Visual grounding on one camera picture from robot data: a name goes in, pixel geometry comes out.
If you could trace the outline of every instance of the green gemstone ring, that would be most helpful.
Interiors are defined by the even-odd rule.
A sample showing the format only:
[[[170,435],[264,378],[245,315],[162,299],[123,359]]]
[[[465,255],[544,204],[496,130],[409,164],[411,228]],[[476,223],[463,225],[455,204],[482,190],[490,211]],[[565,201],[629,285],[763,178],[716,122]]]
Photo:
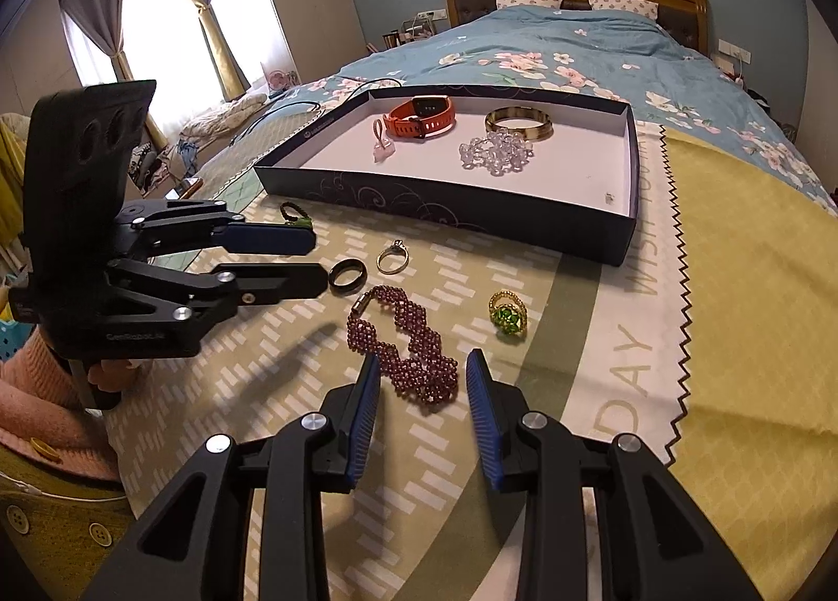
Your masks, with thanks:
[[[526,335],[526,306],[512,292],[497,292],[489,300],[489,318],[492,324],[509,336]]]

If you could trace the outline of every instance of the orange watch strap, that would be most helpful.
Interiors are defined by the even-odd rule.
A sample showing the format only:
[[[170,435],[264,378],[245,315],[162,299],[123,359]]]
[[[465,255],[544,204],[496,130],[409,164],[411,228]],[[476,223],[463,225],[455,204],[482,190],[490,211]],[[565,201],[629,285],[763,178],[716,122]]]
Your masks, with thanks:
[[[387,132],[397,138],[424,138],[429,133],[449,127],[454,123],[454,104],[451,98],[446,98],[446,101],[447,106],[443,112],[424,119],[415,116],[413,100],[397,106],[392,112],[384,115]]]

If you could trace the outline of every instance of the window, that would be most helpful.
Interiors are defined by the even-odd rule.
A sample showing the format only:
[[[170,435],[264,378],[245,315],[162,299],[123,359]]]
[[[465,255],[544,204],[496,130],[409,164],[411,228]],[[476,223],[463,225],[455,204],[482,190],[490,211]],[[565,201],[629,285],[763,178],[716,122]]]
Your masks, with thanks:
[[[212,0],[233,56],[251,84],[294,69],[272,0]],[[64,33],[83,85],[116,81],[111,61],[66,15]],[[154,79],[149,112],[170,142],[224,101],[197,8],[190,0],[123,0],[123,50],[135,79]]]
[[[266,72],[294,69],[272,0],[212,0],[212,7],[251,84],[260,85]]]
[[[70,46],[75,71],[81,85],[112,84],[116,81],[111,59],[87,38],[79,26],[66,13],[61,13],[64,36]]]
[[[156,79],[149,112],[176,142],[191,118],[224,101],[190,0],[123,0],[125,56],[135,79]]]

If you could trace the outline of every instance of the green jacket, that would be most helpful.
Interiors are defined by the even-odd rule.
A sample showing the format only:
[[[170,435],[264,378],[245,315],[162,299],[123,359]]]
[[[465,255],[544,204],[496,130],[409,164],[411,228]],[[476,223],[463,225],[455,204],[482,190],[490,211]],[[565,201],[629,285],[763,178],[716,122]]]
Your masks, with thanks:
[[[82,499],[125,495],[117,484],[51,470],[2,446],[0,471],[54,495]],[[85,503],[27,495],[0,477],[0,520],[7,538],[49,598],[76,601],[134,516],[127,499]],[[112,543],[104,546],[109,540]],[[8,585],[9,581],[0,581],[0,589],[9,589]],[[0,598],[6,599],[2,591]]]

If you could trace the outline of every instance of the yellow blanket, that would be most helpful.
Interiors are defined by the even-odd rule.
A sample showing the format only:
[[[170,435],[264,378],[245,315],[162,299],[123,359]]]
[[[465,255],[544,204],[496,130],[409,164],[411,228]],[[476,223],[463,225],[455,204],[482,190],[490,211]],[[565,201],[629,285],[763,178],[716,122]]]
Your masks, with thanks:
[[[838,220],[667,130],[689,257],[689,414],[672,470],[764,598],[838,528]]]
[[[24,159],[26,142],[0,121],[0,244],[24,228]]]

